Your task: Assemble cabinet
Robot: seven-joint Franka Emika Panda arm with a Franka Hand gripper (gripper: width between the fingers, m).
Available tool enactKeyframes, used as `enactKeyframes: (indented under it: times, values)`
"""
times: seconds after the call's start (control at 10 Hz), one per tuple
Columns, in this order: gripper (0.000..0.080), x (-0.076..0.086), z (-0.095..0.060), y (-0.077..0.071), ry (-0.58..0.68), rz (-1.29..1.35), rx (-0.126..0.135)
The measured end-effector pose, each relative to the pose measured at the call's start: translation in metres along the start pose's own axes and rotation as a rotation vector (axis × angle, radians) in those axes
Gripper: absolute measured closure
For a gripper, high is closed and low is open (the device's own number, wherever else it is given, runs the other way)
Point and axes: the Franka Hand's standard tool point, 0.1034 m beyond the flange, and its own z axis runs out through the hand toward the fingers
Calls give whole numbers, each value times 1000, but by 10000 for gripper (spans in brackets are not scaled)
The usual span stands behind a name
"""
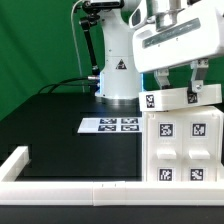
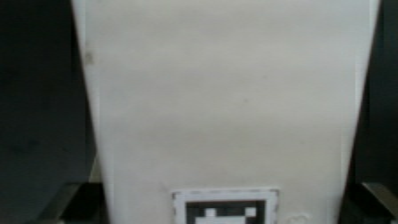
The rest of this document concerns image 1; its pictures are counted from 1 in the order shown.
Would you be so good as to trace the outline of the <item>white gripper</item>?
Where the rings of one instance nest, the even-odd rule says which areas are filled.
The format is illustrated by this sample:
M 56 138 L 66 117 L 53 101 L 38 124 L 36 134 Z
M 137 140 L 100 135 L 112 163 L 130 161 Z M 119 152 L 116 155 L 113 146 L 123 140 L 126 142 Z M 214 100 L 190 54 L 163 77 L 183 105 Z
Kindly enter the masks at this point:
M 170 89 L 169 70 L 190 64 L 190 93 L 199 93 L 209 68 L 207 59 L 224 56 L 224 0 L 200 0 L 178 13 L 177 24 L 157 32 L 153 24 L 133 35 L 134 62 L 139 72 L 154 72 L 161 89 Z

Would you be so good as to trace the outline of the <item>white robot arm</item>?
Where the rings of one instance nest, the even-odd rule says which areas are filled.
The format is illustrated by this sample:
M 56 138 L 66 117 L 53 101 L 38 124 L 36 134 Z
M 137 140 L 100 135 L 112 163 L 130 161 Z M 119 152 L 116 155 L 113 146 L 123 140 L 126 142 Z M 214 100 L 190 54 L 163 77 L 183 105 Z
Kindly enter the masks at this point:
M 84 0 L 82 9 L 103 29 L 103 99 L 137 98 L 142 73 L 224 56 L 224 0 Z

